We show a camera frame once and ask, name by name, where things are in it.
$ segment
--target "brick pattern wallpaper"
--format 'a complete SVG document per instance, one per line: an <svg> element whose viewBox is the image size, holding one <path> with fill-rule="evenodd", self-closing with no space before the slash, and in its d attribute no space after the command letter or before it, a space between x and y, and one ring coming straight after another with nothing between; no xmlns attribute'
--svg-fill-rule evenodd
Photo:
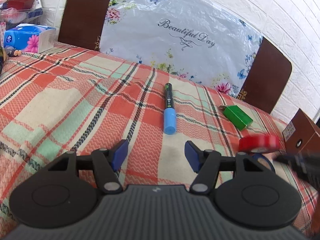
<svg viewBox="0 0 320 240"><path fill-rule="evenodd" d="M292 62L290 80L272 114L289 122L300 107L316 120L320 114L320 0L213 1L262 31ZM42 24L56 27L58 37L66 0L42 3L48 9Z"/></svg>

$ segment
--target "plastic cover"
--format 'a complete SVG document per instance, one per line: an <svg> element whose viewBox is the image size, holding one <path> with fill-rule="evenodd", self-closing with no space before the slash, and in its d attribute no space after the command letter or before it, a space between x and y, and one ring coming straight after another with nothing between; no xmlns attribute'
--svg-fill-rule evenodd
<svg viewBox="0 0 320 240"><path fill-rule="evenodd" d="M100 51L236 97L261 42L210 0L110 0Z"/></svg>

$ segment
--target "table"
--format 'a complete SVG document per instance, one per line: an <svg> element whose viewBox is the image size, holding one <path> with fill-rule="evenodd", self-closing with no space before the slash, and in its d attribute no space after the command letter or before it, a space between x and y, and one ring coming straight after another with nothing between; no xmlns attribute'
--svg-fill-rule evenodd
<svg viewBox="0 0 320 240"><path fill-rule="evenodd" d="M173 86L177 133L163 133L164 84ZM237 130L218 109L238 105L254 121ZM12 190L41 167L70 149L78 155L129 140L120 182L185 184L196 174L184 156L192 140L200 149L234 156L239 138L269 133L282 138L286 124L242 101L211 88L128 62L62 43L45 54L10 58L0 76L0 237L16 225L9 208ZM279 176L303 199L295 226L311 235L310 217L317 192L286 166ZM80 176L94 184L92 172ZM221 172L218 184L231 179Z"/></svg>

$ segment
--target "tissue pack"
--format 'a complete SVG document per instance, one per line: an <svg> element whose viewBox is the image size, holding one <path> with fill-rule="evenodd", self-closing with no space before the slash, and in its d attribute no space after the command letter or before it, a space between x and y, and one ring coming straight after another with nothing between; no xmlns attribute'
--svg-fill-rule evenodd
<svg viewBox="0 0 320 240"><path fill-rule="evenodd" d="M4 33L4 46L24 52L42 53L52 49L56 29L34 24L19 24Z"/></svg>

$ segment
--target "wooden panel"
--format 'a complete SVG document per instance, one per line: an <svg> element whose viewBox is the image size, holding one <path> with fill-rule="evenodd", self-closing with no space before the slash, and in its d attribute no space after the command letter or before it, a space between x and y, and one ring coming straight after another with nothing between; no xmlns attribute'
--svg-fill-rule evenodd
<svg viewBox="0 0 320 240"><path fill-rule="evenodd" d="M290 61L267 39L263 38L242 90L244 102L271 113L292 71Z"/></svg>
<svg viewBox="0 0 320 240"><path fill-rule="evenodd" d="M110 0L67 0L58 41L98 50Z"/></svg>

